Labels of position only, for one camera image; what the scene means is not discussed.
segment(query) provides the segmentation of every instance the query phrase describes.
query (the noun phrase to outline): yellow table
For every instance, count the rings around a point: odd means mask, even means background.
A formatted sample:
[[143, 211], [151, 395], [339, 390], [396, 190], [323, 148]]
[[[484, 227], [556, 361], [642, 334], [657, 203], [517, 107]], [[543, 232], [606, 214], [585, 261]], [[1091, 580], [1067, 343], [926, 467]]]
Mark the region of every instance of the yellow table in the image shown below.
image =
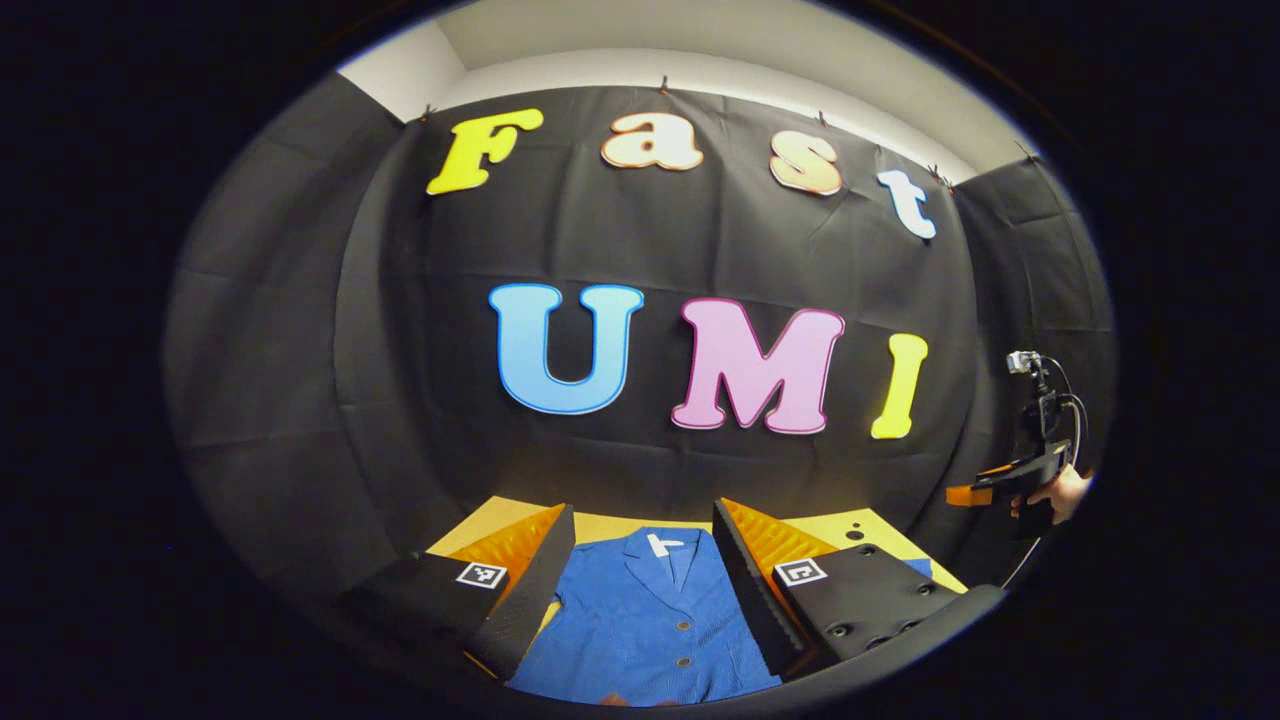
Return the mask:
[[[466, 520], [458, 523], [456, 528], [449, 530], [448, 534], [436, 541], [426, 551], [433, 555], [449, 555], [490, 533], [511, 525], [521, 518], [527, 518], [541, 510], [547, 510], [547, 506], [518, 502], [516, 500], [507, 500], [506, 497], [490, 497], [488, 502], [476, 509]], [[709, 505], [707, 511], [708, 514], [712, 511]], [[812, 518], [783, 519], [782, 521], [841, 550], [863, 543], [873, 543], [900, 560], [928, 557], [915, 543], [906, 539], [906, 536], [897, 532], [893, 525], [886, 523], [876, 511], [869, 509], [815, 515]], [[859, 524], [858, 530], [863, 533], [863, 538], [859, 541], [851, 541], [845, 537], [845, 533], [854, 529], [854, 523]], [[593, 515], [590, 512], [573, 514], [573, 532], [577, 544], [621, 538], [630, 536], [640, 528], [701, 528], [708, 533], [712, 532], [709, 521], [673, 523], [669, 520]], [[933, 559], [929, 559], [929, 568], [933, 571], [933, 580], [940, 585], [959, 593], [968, 591], [960, 580]], [[547, 623], [550, 621], [557, 610], [559, 610], [559, 602], [552, 602], [547, 609], [547, 616], [543, 618], [543, 628], [547, 626]]]

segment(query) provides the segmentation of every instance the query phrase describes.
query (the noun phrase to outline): pink letter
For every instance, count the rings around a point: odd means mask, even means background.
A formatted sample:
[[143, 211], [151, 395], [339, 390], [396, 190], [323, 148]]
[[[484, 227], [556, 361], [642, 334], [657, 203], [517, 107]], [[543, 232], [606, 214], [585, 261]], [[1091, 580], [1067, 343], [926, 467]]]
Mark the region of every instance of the pink letter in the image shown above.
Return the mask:
[[822, 400], [831, 351], [845, 334], [844, 318], [826, 310], [800, 310], [773, 350], [763, 355], [746, 310], [732, 300], [690, 300], [681, 315], [694, 325], [694, 368], [685, 404], [671, 411], [673, 423], [696, 430], [723, 425], [724, 411], [716, 405], [716, 395], [724, 378], [737, 424], [744, 428], [755, 424], [780, 387], [782, 397], [764, 418], [764, 427], [788, 434], [827, 427]]

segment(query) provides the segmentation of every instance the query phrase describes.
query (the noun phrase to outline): black cloth wall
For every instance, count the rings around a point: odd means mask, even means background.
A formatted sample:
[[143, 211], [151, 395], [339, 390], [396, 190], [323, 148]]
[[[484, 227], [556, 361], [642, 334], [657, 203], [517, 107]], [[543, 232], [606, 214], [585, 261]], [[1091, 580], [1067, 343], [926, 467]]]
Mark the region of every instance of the black cloth wall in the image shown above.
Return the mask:
[[[1115, 416], [1119, 343], [1085, 218], [1042, 159], [960, 183], [955, 199], [973, 259], [980, 356], [978, 392], [945, 484], [965, 484], [974, 471], [1030, 450], [1018, 416], [1030, 400], [1030, 380], [1009, 374], [1005, 356], [1014, 350], [1037, 350], [1064, 365], [1088, 410], [1078, 466], [1082, 474], [1096, 471]], [[1050, 372], [1051, 384], [1065, 392], [1056, 368]], [[1064, 414], [1053, 438], [1071, 432], [1071, 415]], [[1014, 523], [1007, 506], [954, 509], [940, 492], [910, 536], [966, 583], [998, 583], [1029, 546], [1007, 539]]]
[[[536, 108], [540, 128], [488, 165], [485, 184], [440, 196], [424, 188], [461, 120]], [[690, 170], [621, 169], [600, 146], [614, 119], [672, 113], [692, 123], [703, 163]], [[845, 190], [822, 197], [781, 186], [771, 138], [783, 129], [836, 149]], [[728, 496], [777, 516], [870, 506], [905, 527], [933, 493], [973, 392], [977, 320], [969, 251], [950, 193], [914, 163], [867, 140], [776, 108], [657, 88], [530, 92], [452, 108], [411, 123], [388, 164], [402, 169], [383, 227], [388, 302], [381, 318], [417, 378], [439, 477], [474, 507], [490, 495], [570, 501], [581, 511], [705, 520]], [[911, 234], [876, 174], [904, 170], [927, 193], [937, 236]], [[539, 282], [564, 297], [552, 313], [549, 368], [572, 380], [591, 366], [589, 284], [639, 288], [622, 395], [596, 413], [559, 416], [513, 400], [498, 375], [498, 316], [488, 293]], [[695, 297], [741, 302], [768, 351], [794, 313], [840, 314], [826, 392], [827, 428], [774, 433], [731, 418], [719, 429], [675, 425], [694, 333], [680, 314]], [[913, 428], [873, 439], [892, 374], [891, 334], [929, 343]], [[731, 407], [723, 391], [721, 406]]]
[[[485, 184], [425, 195], [454, 124], [525, 108], [543, 126], [485, 163]], [[611, 123], [636, 111], [689, 119], [703, 164], [608, 165]], [[831, 142], [845, 190], [778, 184], [769, 140], [782, 129]], [[876, 179], [887, 169], [925, 191], [936, 237], [899, 222]], [[507, 395], [488, 293], [509, 282], [562, 292], [548, 363], [563, 379], [591, 365], [579, 292], [645, 293], [612, 405], [561, 416]], [[741, 302], [764, 350], [800, 309], [845, 319], [823, 432], [739, 428], [723, 391], [724, 427], [671, 421], [692, 359], [680, 307], [694, 297]], [[877, 441], [896, 332], [924, 337], [929, 355], [911, 433]], [[1004, 355], [1036, 348], [1068, 366], [1089, 406], [1088, 466], [1110, 415], [1110, 332], [1079, 213], [1041, 164], [952, 196], [891, 151], [754, 102], [564, 88], [402, 127], [332, 76], [212, 190], [177, 270], [164, 364], [174, 432], [211, 519], [273, 587], [315, 600], [426, 547], [492, 495], [684, 520], [705, 520], [722, 495], [778, 516], [872, 507], [945, 564], [989, 553], [983, 543], [1004, 557], [1016, 543], [975, 527], [1006, 514], [941, 502], [946, 484], [1015, 450], [1025, 383], [1004, 373]]]
[[334, 372], [352, 220], [401, 129], [326, 77], [232, 163], [175, 270], [163, 363], [178, 447], [210, 519], [289, 596], [335, 594], [407, 550], [404, 507], [355, 455]]

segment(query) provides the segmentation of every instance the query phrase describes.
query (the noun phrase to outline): person's hand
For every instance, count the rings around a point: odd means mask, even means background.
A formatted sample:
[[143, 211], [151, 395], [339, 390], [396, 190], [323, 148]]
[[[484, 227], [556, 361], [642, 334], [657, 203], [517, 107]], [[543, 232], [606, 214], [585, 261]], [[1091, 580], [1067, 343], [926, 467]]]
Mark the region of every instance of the person's hand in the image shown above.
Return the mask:
[[[602, 700], [598, 705], [616, 705], [618, 707], [631, 707], [631, 703], [627, 702], [627, 701], [625, 701], [625, 700], [622, 700], [622, 697], [618, 693], [609, 693], [609, 694], [607, 694], [604, 697], [604, 700]], [[667, 700], [667, 701], [659, 702], [658, 705], [663, 706], [663, 705], [680, 705], [680, 703], [676, 702], [676, 701], [673, 701], [673, 700]]]
[[[1089, 478], [1082, 478], [1075, 471], [1075, 468], [1068, 464], [1047, 486], [1027, 496], [1027, 503], [1036, 505], [1048, 498], [1053, 506], [1053, 524], [1056, 525], [1075, 514], [1075, 509], [1080, 505], [1080, 498], [1089, 489]], [[1014, 497], [1012, 502], [1010, 502], [1012, 510], [1009, 514], [1016, 518], [1021, 503], [1023, 498]]]

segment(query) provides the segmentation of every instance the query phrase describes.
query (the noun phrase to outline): blue shirt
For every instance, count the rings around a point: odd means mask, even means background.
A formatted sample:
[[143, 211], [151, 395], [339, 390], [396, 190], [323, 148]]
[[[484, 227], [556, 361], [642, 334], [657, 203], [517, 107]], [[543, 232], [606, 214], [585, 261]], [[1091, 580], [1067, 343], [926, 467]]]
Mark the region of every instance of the blue shirt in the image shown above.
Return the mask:
[[616, 693], [640, 707], [780, 684], [705, 530], [641, 528], [580, 544], [556, 597], [561, 610], [508, 687], [585, 703]]

